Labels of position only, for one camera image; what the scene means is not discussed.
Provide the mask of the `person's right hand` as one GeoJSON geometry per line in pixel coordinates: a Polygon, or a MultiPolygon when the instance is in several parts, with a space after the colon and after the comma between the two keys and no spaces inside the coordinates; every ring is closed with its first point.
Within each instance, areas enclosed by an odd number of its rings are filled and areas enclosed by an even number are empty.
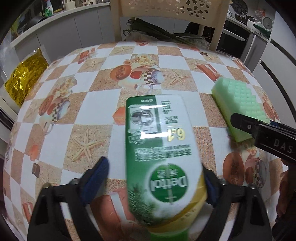
{"type": "Polygon", "coordinates": [[[282,180],[280,182],[280,196],[276,206],[276,213],[281,217],[286,213],[290,200],[295,192],[295,164],[281,159],[281,162],[288,167],[288,170],[281,174],[282,180]]]}

